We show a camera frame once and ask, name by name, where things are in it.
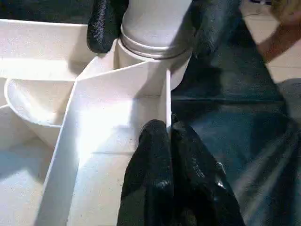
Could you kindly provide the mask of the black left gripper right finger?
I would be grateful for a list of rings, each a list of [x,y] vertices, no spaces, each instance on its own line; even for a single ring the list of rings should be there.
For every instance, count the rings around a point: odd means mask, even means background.
[[[239,204],[222,164],[195,130],[179,121],[171,127],[176,216],[183,226],[243,226]]]

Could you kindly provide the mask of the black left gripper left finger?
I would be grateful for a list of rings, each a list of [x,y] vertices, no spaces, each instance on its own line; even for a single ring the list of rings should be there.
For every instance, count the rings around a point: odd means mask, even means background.
[[[160,120],[147,122],[124,175],[120,226],[170,226],[174,182],[169,136]]]

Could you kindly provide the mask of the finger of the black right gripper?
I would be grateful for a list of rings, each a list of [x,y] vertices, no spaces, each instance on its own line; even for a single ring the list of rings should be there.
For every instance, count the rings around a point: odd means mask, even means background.
[[[194,0],[191,19],[195,27],[193,55],[209,58],[239,23],[240,0]]]
[[[121,34],[127,0],[95,0],[87,26],[87,46],[94,53],[107,53]]]

